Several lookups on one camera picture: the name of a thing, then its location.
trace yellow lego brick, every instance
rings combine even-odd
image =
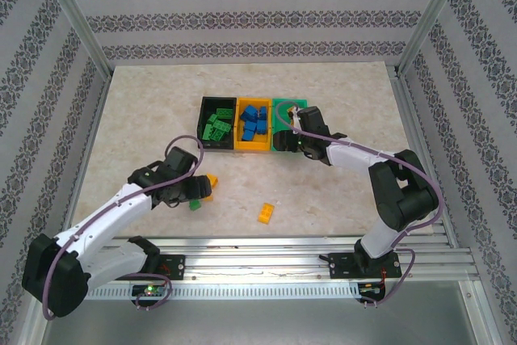
[[[215,175],[207,174],[208,179],[210,179],[210,186],[212,189],[217,186],[217,183],[219,182],[219,179]]]
[[[260,214],[258,215],[258,221],[263,222],[264,224],[269,224],[271,214],[273,214],[273,209],[275,209],[273,205],[264,204],[264,206],[262,206]]]

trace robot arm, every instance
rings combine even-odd
[[[299,111],[294,109],[290,116],[294,127],[303,131],[336,140],[352,141],[341,133],[330,135],[317,107]],[[301,151],[307,158],[318,160],[327,166],[346,167],[369,176],[380,219],[355,244],[354,258],[364,272],[371,272],[373,268],[379,267],[405,229],[415,221],[425,218],[438,206],[436,193],[422,177],[378,154],[299,135],[290,130],[275,133],[273,142],[277,150]],[[383,154],[394,156],[423,171],[413,151],[406,149],[397,154]],[[399,183],[404,182],[406,185],[401,187]]]
[[[77,230],[113,203],[118,206],[106,212],[84,234],[75,237],[57,262],[49,289],[48,307],[57,317],[64,317],[79,306],[89,289],[129,273],[154,273],[159,265],[160,250],[140,236],[130,238],[117,249],[101,248],[161,202],[175,207],[181,202],[210,196],[210,180],[205,175],[191,176],[174,185],[138,194],[125,202],[118,201],[144,188],[181,177],[196,162],[197,158],[190,153],[173,147],[165,161],[135,170],[128,183],[87,219],[52,239],[41,234],[29,246],[22,286],[42,301],[44,283],[57,252],[75,236]]]

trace patterned wallpaper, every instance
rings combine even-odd
[[[448,0],[406,79],[504,343],[517,343],[515,1]]]
[[[78,0],[113,65],[395,65],[429,0]]]
[[[57,0],[0,2],[0,343],[26,302],[28,244],[62,227],[103,85]]]

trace marble surface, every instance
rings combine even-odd
[[[172,138],[195,134],[203,95],[307,99],[332,133],[386,151],[408,147],[382,62],[120,66],[74,221],[110,199],[135,169],[163,159]],[[193,141],[178,145],[197,150]],[[161,204],[120,236],[356,235],[378,218],[367,175],[300,154],[209,152],[199,172],[219,178],[213,202],[195,212]],[[269,225],[257,222],[265,202],[275,205]]]

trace green lego brick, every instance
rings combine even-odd
[[[232,129],[232,126],[224,121],[216,120],[213,124],[215,129],[220,129],[223,133],[229,133],[229,130]]]
[[[233,117],[233,109],[229,108],[217,108],[217,117],[219,119],[231,120]]]
[[[216,130],[210,136],[210,139],[212,139],[213,141],[221,141],[221,139],[223,137],[225,137],[225,135],[226,134],[223,131],[221,131],[220,129],[216,128]]]
[[[271,133],[274,135],[275,133],[277,133],[278,131],[283,131],[285,129],[289,129],[285,124],[283,124],[282,122],[280,122],[280,120],[278,120],[278,118],[276,117],[276,106],[280,103],[282,103],[283,101],[294,101],[295,103],[298,104],[298,106],[300,106],[300,109],[301,108],[307,108],[307,100],[303,100],[303,99],[273,99],[272,101],[272,110],[271,110]],[[291,123],[291,119],[289,118],[289,114],[288,114],[288,109],[290,108],[291,106],[289,104],[286,104],[284,106],[282,106],[280,108],[280,117],[282,119],[284,119],[285,121],[287,121],[288,123]],[[276,148],[273,146],[273,142],[271,142],[271,149],[273,151],[276,151]]]
[[[214,124],[214,122],[217,120],[217,115],[215,113],[211,114],[210,117],[207,120],[208,124]]]
[[[197,210],[197,209],[201,208],[201,201],[192,200],[188,203],[188,207],[190,208],[191,211]]]
[[[209,141],[210,135],[212,135],[212,125],[207,124],[204,126],[203,136],[201,137],[201,139],[203,139],[204,141]]]

